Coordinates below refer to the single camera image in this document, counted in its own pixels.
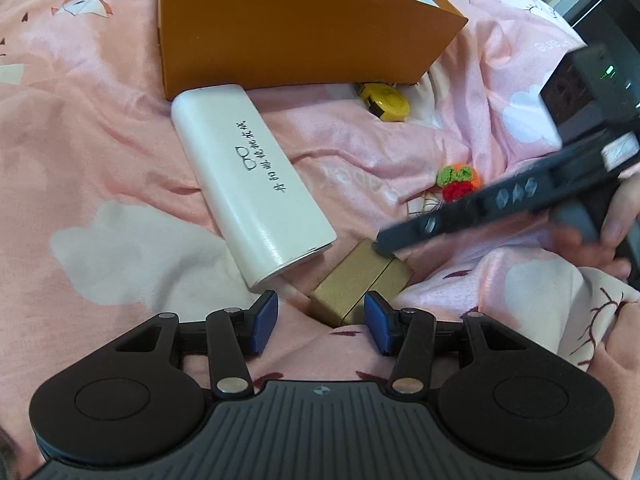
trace small gold jewelry box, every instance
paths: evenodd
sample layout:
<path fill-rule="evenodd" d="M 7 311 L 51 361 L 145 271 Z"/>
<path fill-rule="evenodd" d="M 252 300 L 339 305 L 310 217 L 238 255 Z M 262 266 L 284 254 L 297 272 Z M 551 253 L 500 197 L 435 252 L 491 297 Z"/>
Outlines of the small gold jewelry box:
<path fill-rule="evenodd" d="M 405 288 L 413 271 L 397 258 L 380 256 L 373 244 L 362 240 L 311 293 L 316 319 L 332 327 L 361 324 L 368 290 L 388 301 Z"/>

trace bed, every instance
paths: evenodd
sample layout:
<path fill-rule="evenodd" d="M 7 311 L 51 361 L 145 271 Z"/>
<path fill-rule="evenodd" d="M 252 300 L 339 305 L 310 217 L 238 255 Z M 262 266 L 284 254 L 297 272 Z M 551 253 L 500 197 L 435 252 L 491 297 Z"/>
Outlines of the bed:
<path fill-rule="evenodd" d="M 361 326 L 332 330 L 308 295 L 363 237 L 406 218 L 437 171 L 484 182 L 558 147 L 540 87 L 582 41 L 539 0 L 451 0 L 469 23 L 382 123 L 348 85 L 250 97 L 338 234 L 273 286 L 280 317 L 249 362 L 268 379 L 383 380 Z M 203 319 L 250 293 L 215 224 L 162 93 L 155 0 L 0 0 L 0 426 L 24 478 L 42 463 L 28 419 L 40 383 L 148 317 Z M 616 419 L 598 459 L 630 478 L 640 449 L 640 294 L 548 250 L 514 219 L 404 257 L 395 306 L 486 312 L 602 381 Z M 189 370 L 206 383 L 206 364 Z"/>

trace glasses icon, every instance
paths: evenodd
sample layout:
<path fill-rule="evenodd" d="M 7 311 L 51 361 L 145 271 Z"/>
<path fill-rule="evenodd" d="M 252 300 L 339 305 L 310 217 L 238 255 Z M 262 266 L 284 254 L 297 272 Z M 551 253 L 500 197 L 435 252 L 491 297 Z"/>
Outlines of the glasses icon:
<path fill-rule="evenodd" d="M 244 162 L 244 167 L 246 168 L 247 171 L 251 171 L 256 167 L 255 160 L 253 160 L 252 158 L 248 158 L 249 150 L 246 149 L 244 146 L 236 146 L 236 153 Z"/>

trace black handheld device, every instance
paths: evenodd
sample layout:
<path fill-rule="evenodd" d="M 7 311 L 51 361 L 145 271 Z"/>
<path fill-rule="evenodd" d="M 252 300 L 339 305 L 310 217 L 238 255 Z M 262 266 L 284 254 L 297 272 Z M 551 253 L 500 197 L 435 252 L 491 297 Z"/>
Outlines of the black handheld device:
<path fill-rule="evenodd" d="M 277 297 L 179 323 L 159 314 L 47 380 L 30 419 L 31 480 L 612 480 L 593 456 L 613 420 L 594 378 L 496 320 L 436 322 L 367 293 L 388 382 L 265 382 Z M 460 371 L 430 388 L 439 352 Z M 210 389 L 181 371 L 207 354 Z"/>
<path fill-rule="evenodd" d="M 640 110 L 623 81 L 604 45 L 566 54 L 540 92 L 562 149 L 511 178 L 380 231 L 378 250 L 392 253 L 440 234 L 544 210 L 580 229 L 586 242 L 598 240 L 620 173 L 640 162 Z M 637 222 L 616 256 L 631 261 L 629 283 L 639 288 Z"/>

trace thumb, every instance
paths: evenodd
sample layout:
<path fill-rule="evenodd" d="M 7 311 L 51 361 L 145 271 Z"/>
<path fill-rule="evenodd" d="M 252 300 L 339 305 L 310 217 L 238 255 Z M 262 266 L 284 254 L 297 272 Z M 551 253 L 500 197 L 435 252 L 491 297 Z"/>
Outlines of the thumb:
<path fill-rule="evenodd" d="M 617 247 L 640 214 L 640 174 L 620 184 L 602 225 L 602 243 Z"/>

